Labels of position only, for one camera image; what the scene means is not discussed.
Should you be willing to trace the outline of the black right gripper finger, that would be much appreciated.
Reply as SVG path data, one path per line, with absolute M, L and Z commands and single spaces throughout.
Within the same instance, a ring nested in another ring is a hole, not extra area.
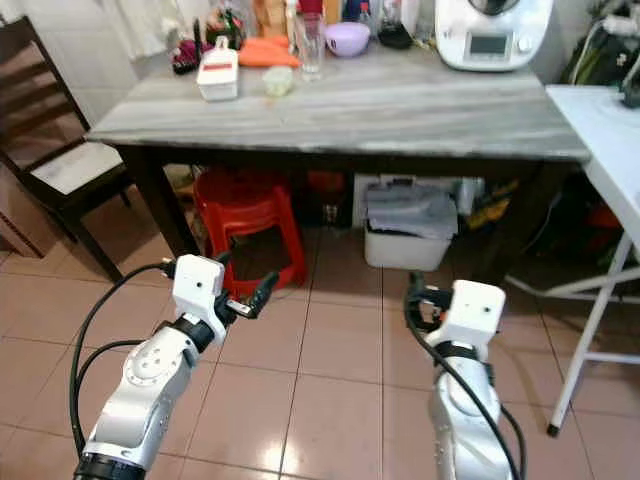
M 415 332 L 425 332 L 428 323 L 422 319 L 422 292 L 425 291 L 424 275 L 420 271 L 408 274 L 408 288 L 404 294 L 404 321 L 407 328 Z

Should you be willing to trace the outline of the white bin with grey lid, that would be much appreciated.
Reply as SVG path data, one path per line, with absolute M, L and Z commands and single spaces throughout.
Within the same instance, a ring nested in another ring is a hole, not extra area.
M 460 232 L 451 193 L 435 186 L 366 189 L 365 260 L 372 268 L 438 270 Z

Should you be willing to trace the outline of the red plastic stool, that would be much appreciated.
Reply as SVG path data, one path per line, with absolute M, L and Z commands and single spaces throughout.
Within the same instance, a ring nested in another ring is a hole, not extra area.
M 279 284 L 306 282 L 308 260 L 284 175 L 210 168 L 197 175 L 192 193 L 210 253 L 229 251 L 234 236 L 252 236 L 276 228 L 289 259 L 279 271 Z

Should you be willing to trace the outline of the yellow bag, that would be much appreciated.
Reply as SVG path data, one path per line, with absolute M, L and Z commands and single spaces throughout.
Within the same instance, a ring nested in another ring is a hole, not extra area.
M 521 180 L 476 179 L 472 186 L 476 186 L 474 193 L 467 201 L 460 200 L 461 225 L 467 232 L 494 227 L 506 215 Z

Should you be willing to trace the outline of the white box under table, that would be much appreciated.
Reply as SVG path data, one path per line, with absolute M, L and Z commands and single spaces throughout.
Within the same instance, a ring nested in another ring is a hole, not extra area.
M 355 174 L 352 179 L 351 224 L 361 228 L 365 224 L 365 191 L 374 186 L 388 184 L 412 184 L 412 186 L 431 186 L 451 193 L 457 202 L 460 215 L 470 215 L 474 211 L 476 198 L 484 191 L 485 180 L 476 177 L 439 177 L 439 175 L 407 174 Z

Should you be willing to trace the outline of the small translucent cup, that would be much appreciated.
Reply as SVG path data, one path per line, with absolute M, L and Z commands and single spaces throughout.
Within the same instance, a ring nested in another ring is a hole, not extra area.
M 269 99 L 282 99 L 294 88 L 294 69 L 270 67 L 262 73 L 262 88 Z

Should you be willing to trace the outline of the dark wooden chair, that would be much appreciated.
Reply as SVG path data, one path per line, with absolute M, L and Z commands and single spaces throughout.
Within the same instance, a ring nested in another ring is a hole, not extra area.
M 27 15 L 0 29 L 0 118 L 1 164 L 119 282 L 84 216 L 113 198 L 131 205 L 132 179 L 115 148 L 86 140 L 90 123 Z

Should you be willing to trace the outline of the white container with red label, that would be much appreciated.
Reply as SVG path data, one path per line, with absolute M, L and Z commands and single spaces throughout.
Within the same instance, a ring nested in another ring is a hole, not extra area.
M 211 49 L 201 55 L 196 84 L 207 102 L 227 101 L 239 96 L 239 54 L 228 37 L 216 37 Z

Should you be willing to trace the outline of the orange cloth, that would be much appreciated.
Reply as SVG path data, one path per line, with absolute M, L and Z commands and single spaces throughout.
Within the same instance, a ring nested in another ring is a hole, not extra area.
M 252 68 L 300 68 L 302 61 L 291 54 L 288 37 L 278 35 L 246 38 L 238 52 L 238 63 Z

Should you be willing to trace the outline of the white folding table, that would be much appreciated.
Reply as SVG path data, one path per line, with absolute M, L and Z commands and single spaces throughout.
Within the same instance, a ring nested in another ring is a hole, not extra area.
M 617 297 L 618 284 L 640 280 L 640 108 L 626 108 L 617 90 L 600 86 L 547 87 L 548 95 L 579 134 L 590 152 L 584 172 L 591 186 L 620 221 L 623 234 L 614 248 L 607 271 L 548 289 L 531 287 L 516 276 L 504 282 L 521 291 L 550 300 L 590 300 L 591 310 L 577 342 L 570 367 L 547 426 L 556 438 L 570 406 L 582 369 L 589 364 L 640 365 L 640 353 L 594 351 L 591 342 L 609 303 L 640 305 L 640 296 Z

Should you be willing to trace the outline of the dark purple object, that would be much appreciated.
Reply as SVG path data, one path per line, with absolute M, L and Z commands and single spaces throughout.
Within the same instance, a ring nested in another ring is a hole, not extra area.
M 187 76 L 200 67 L 204 55 L 204 42 L 195 38 L 182 38 L 170 51 L 170 65 L 175 76 Z

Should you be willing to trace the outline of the purple bowl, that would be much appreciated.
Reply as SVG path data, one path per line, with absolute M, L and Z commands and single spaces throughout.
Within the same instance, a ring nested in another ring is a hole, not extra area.
M 323 32 L 328 50 L 337 58 L 355 58 L 370 45 L 372 31 L 358 22 L 340 22 L 326 26 Z

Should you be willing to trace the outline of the small black object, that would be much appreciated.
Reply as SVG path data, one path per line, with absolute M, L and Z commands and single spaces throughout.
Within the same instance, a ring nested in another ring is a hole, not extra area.
M 388 49 L 407 50 L 413 46 L 413 37 L 401 19 L 384 18 L 379 20 L 376 40 L 379 44 Z

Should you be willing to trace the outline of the white kitchen appliance with display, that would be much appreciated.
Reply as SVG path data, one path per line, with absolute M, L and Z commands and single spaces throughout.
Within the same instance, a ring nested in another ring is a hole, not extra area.
M 435 0 L 436 51 L 448 67 L 509 72 L 539 51 L 554 0 Z

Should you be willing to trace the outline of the brown package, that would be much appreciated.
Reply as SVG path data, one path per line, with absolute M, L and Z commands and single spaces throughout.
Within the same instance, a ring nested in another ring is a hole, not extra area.
M 287 0 L 250 0 L 257 37 L 287 36 Z

